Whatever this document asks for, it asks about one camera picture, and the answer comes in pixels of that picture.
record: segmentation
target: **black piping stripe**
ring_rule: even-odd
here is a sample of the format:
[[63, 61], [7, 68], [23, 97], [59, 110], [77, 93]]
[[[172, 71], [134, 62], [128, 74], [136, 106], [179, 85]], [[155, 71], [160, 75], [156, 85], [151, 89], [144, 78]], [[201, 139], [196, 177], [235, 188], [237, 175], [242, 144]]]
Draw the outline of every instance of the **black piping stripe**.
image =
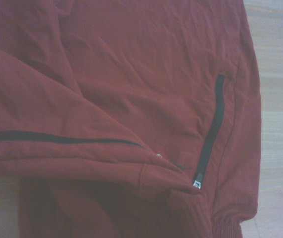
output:
[[83, 144], [83, 143], [122, 143], [136, 145], [144, 148], [142, 145], [120, 139], [79, 139], [64, 136], [57, 136], [45, 133], [36, 133], [29, 131], [0, 131], [0, 141], [34, 141], [34, 142], [52, 142], [57, 144]]
[[225, 76], [219, 75], [216, 80], [215, 85], [215, 97], [216, 97], [216, 108], [215, 108], [215, 114], [213, 118], [212, 125], [210, 127], [210, 130], [206, 136], [206, 139], [204, 141], [202, 151], [200, 154], [198, 166], [195, 172], [195, 176], [193, 179], [193, 184], [195, 186], [195, 182], [199, 183], [199, 188], [201, 187], [205, 171], [209, 162], [210, 154], [212, 151], [213, 144], [215, 142], [215, 139], [217, 137], [217, 134], [221, 128], [222, 122], [223, 122], [223, 116], [224, 116], [224, 97], [223, 97], [223, 84], [224, 84]]

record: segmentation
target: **wrinkled fabric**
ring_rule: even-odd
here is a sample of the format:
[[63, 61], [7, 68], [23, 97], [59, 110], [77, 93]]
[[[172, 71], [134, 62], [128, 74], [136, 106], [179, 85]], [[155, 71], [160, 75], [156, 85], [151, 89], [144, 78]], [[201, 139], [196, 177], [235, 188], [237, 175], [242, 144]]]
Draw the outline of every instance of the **wrinkled fabric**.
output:
[[243, 0], [0, 0], [0, 175], [21, 177], [21, 238], [241, 238], [260, 131]]

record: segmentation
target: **seam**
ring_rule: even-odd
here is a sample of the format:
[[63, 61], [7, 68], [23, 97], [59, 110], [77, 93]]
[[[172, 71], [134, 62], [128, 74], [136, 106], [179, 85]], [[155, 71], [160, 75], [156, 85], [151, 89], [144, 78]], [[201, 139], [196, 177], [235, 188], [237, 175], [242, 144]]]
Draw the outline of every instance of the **seam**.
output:
[[146, 199], [144, 197], [144, 192], [143, 192], [144, 191], [144, 184], [142, 182], [142, 178], [143, 178], [143, 175], [144, 175], [146, 169], [147, 169], [147, 164], [144, 164], [143, 167], [141, 168], [141, 172], [140, 172], [140, 175], [139, 175], [139, 178], [138, 178], [138, 188], [137, 188], [138, 195], [143, 200], [146, 200]]

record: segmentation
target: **zippered pocket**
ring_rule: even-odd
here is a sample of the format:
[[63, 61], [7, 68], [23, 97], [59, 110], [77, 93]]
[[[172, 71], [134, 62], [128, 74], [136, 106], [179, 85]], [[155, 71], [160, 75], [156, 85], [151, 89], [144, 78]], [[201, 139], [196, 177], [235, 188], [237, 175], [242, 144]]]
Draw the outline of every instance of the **zippered pocket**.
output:
[[224, 97], [223, 97], [223, 84], [224, 84], [224, 75], [219, 75], [215, 84], [215, 98], [216, 98], [216, 108], [214, 113], [214, 118], [212, 125], [208, 131], [208, 134], [205, 138], [202, 151], [199, 157], [197, 169], [195, 176], [193, 178], [193, 186], [201, 189], [202, 181], [205, 176], [206, 168], [209, 162], [210, 154], [213, 148], [213, 144], [217, 137], [217, 134], [221, 128], [224, 116]]

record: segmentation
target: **jacket hem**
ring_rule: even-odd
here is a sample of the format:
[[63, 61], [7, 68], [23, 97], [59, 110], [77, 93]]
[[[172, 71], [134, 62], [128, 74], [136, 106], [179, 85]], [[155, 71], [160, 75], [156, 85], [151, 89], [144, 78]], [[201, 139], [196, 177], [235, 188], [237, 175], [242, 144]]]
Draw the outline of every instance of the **jacket hem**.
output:
[[213, 221], [212, 230], [214, 238], [243, 238], [238, 222]]

